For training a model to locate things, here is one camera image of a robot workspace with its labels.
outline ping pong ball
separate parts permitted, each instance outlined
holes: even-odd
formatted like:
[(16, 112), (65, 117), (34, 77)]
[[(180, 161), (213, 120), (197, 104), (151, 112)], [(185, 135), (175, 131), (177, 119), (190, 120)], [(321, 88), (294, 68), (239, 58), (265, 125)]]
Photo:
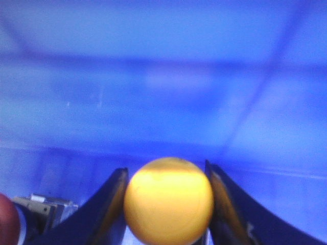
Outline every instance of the ping pong ball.
[(214, 199), (196, 165), (166, 157), (143, 166), (130, 180), (124, 214), (132, 233), (147, 245), (190, 245), (207, 229)]

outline orange ball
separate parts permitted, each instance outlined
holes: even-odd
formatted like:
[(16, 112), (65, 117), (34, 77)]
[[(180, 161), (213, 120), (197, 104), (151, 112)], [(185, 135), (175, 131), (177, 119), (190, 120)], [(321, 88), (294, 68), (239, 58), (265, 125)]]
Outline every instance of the orange ball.
[(148, 245), (194, 243), (207, 229), (213, 207), (206, 175), (174, 157), (154, 160), (136, 172), (124, 200), (128, 226)]

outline blue background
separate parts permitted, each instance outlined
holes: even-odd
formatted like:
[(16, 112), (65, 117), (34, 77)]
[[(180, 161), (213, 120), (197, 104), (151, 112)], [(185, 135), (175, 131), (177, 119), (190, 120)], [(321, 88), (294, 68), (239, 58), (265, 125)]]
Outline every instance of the blue background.
[(0, 7), (0, 192), (83, 204), (117, 167), (209, 159), (327, 241), (326, 1)]

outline red object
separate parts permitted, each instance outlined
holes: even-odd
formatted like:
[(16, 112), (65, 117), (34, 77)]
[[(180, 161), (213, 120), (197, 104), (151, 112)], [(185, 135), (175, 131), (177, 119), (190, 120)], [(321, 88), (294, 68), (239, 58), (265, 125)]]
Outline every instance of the red object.
[(0, 193), (0, 244), (17, 245), (19, 233), (18, 211), (13, 202)]

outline metal part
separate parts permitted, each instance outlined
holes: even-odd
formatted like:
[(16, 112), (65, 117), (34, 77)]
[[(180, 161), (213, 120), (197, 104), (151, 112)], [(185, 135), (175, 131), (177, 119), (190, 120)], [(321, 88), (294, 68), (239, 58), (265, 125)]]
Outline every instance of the metal part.
[(40, 234), (57, 226), (78, 209), (78, 205), (72, 201), (38, 194), (31, 194), (29, 198), (15, 197), (12, 201), (35, 215)]

